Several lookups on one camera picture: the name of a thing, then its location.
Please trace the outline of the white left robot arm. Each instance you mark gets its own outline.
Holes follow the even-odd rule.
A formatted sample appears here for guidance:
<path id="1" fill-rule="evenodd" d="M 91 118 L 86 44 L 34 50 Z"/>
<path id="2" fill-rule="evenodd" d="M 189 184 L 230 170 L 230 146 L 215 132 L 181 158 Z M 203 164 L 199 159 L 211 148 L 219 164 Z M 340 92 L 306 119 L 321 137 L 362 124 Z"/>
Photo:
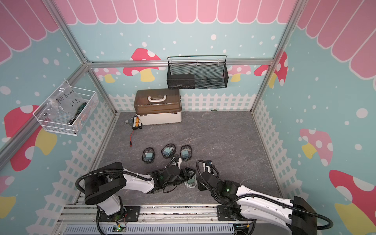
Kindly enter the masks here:
<path id="1" fill-rule="evenodd" d="M 169 193 L 173 188 L 194 180 L 196 170 L 189 167 L 180 168 L 178 163 L 170 164 L 161 170 L 149 174 L 138 174 L 123 168 L 121 162 L 115 162 L 91 171 L 75 182 L 75 187 L 85 194 L 85 204 L 96 205 L 107 216 L 125 214 L 120 197 L 121 190 L 139 191 L 145 194 Z"/>

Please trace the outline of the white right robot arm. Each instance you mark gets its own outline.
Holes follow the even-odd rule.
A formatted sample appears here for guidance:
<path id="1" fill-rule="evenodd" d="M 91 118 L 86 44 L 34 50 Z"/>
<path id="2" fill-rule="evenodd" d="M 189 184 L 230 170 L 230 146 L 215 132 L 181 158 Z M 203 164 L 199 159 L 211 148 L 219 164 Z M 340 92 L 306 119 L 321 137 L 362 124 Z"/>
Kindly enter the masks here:
<path id="1" fill-rule="evenodd" d="M 250 221 L 253 233 L 256 221 L 279 226 L 293 235 L 316 235 L 319 230 L 328 230 L 334 223 L 318 214 L 305 199 L 278 198 L 254 191 L 234 181 L 222 181 L 219 172 L 210 160 L 196 162 L 198 182 L 220 204 L 224 215 L 238 221 Z"/>

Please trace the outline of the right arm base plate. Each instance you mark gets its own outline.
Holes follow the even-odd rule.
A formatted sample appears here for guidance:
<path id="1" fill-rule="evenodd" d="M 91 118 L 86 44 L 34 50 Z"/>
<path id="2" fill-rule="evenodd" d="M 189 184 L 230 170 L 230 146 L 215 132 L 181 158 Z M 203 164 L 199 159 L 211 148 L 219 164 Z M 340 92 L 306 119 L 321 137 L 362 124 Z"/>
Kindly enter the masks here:
<path id="1" fill-rule="evenodd" d="M 217 206 L 217 219 L 218 221 L 249 221 L 255 222 L 255 219 L 246 218 L 241 215 L 240 205 Z"/>

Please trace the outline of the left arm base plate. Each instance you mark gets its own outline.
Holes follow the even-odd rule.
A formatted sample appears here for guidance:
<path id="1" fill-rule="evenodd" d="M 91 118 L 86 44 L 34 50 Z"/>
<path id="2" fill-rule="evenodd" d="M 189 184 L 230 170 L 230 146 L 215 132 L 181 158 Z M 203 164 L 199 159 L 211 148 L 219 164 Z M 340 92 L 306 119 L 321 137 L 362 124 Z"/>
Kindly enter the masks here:
<path id="1" fill-rule="evenodd" d="M 100 210 L 99 222 L 138 222 L 140 216 L 140 206 L 123 206 L 123 208 L 113 214 L 107 215 L 104 210 Z"/>

